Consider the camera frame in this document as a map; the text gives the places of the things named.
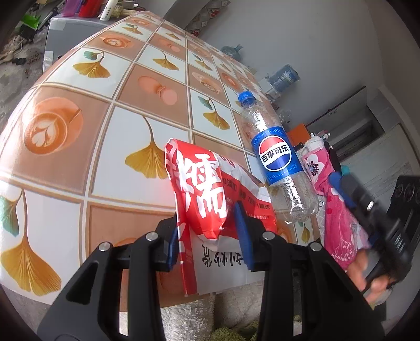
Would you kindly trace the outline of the person's right hand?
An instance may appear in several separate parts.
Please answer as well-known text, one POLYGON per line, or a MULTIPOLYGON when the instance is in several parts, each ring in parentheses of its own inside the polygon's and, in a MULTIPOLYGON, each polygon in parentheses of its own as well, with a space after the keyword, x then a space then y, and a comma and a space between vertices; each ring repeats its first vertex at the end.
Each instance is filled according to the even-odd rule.
MULTIPOLYGON (((347 267, 347 275, 352 280, 353 284, 363 291, 367 286, 364 272, 366 272, 369 265, 367 251, 360 249, 353 262, 347 267)), ((369 294, 365 297, 367 303, 374 303, 386 291, 387 286, 394 282, 394 279, 389 275, 383 275, 374 279, 370 285, 369 294)))

